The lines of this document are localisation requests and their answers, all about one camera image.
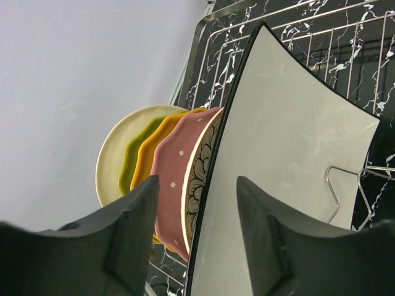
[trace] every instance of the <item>cream plate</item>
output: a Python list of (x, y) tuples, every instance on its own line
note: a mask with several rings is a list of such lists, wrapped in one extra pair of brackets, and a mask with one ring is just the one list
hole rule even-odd
[(153, 105), (139, 109), (114, 126), (101, 147), (96, 164), (96, 192), (102, 207), (119, 199), (118, 178), (127, 144), (155, 117), (185, 109), (172, 105)]

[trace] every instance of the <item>green plate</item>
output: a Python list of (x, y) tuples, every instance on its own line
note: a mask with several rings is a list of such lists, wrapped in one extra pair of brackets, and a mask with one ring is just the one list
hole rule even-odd
[(150, 135), (152, 135), (156, 131), (156, 129), (158, 129), (159, 125), (166, 117), (167, 115), (158, 116), (152, 119), (150, 123), (148, 123), (148, 125), (145, 127), (145, 129), (143, 129), (142, 132), (140, 132), (139, 135), (131, 140), (126, 146), (125, 154), (123, 157), (122, 169), (118, 179), (118, 187), (122, 196), (130, 192), (130, 183), (136, 170), (138, 149), (140, 148), (142, 143)]

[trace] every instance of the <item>yellow plate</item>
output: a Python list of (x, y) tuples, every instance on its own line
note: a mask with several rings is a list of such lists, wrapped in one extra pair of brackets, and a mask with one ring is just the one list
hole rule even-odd
[(102, 207), (119, 199), (118, 178), (125, 148), (155, 117), (185, 111), (172, 105), (153, 105), (129, 114), (112, 129), (101, 147), (96, 164), (96, 192)]
[(206, 110), (207, 109), (205, 108), (196, 108), (186, 113), (169, 115), (165, 118), (165, 120), (160, 124), (155, 133), (153, 133), (148, 139), (146, 139), (138, 149), (135, 175), (133, 176), (130, 184), (131, 190), (133, 188), (136, 188), (141, 182), (148, 178), (151, 172), (152, 161), (154, 160), (154, 152), (156, 146), (158, 146), (159, 143), (172, 132), (182, 116), (189, 113), (203, 112)]
[(155, 117), (154, 119), (152, 119), (151, 122), (148, 123), (148, 125), (145, 127), (145, 129), (143, 129), (142, 132), (139, 133), (137, 137), (131, 140), (130, 143), (127, 145), (123, 157), (121, 173), (118, 179), (118, 188), (121, 192), (121, 195), (125, 195), (130, 192), (130, 183), (136, 170), (138, 149), (140, 148), (142, 143), (150, 135), (152, 135), (156, 131), (156, 129), (158, 129), (159, 125), (166, 117), (167, 115)]

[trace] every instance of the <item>pink plate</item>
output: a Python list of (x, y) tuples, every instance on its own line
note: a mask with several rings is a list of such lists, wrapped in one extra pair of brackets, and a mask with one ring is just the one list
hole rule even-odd
[(159, 240), (188, 261), (181, 223), (181, 193), (189, 157), (204, 128), (220, 110), (212, 108), (185, 115), (157, 146), (151, 175), (159, 176), (155, 232)]

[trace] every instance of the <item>plate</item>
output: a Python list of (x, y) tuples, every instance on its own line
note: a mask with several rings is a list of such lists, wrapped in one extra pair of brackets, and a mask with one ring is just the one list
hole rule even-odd
[(204, 179), (209, 166), (212, 148), (217, 138), (222, 111), (223, 109), (219, 110), (211, 118), (210, 122), (206, 124), (199, 139), (196, 141), (186, 166), (181, 194), (181, 224), (188, 254), (192, 244)]
[(123, 165), (121, 169), (121, 174), (118, 179), (118, 188), (121, 195), (125, 195), (130, 192), (130, 183), (133, 179), (133, 175), (136, 169), (137, 163), (137, 154), (138, 149), (142, 145), (142, 143), (152, 135), (156, 129), (158, 129), (159, 125), (166, 118), (165, 116), (155, 117), (151, 120), (150, 123), (142, 130), (141, 133), (137, 135), (130, 143), (126, 146), (125, 153), (123, 156)]
[(96, 192), (102, 207), (121, 197), (118, 179), (130, 139), (135, 138), (153, 118), (183, 110), (172, 105), (153, 105), (129, 114), (114, 126), (100, 149), (96, 164)]
[(159, 201), (155, 233), (167, 247), (188, 261), (181, 223), (182, 186), (189, 157), (208, 122), (220, 110), (186, 114), (156, 147), (151, 175), (159, 177)]
[(169, 115), (160, 124), (158, 129), (148, 139), (146, 139), (140, 148), (138, 149), (137, 164), (135, 175), (131, 180), (130, 190), (136, 188), (141, 182), (148, 178), (151, 168), (152, 161), (154, 160), (154, 152), (159, 143), (168, 136), (180, 121), (180, 119), (186, 114), (198, 113), (206, 111), (205, 108), (196, 108), (186, 113), (179, 113)]

